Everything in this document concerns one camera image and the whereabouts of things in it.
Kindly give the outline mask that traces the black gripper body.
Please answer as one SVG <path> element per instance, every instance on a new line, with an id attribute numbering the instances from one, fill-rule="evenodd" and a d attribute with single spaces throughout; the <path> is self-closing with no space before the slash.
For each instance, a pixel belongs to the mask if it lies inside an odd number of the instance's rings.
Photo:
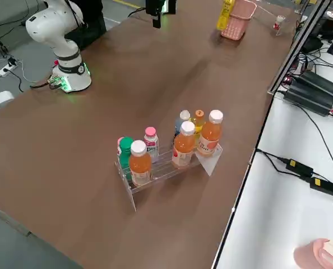
<path id="1" fill-rule="evenodd" d="M 147 14 L 159 14 L 162 11 L 163 0 L 146 0 L 145 10 Z"/>

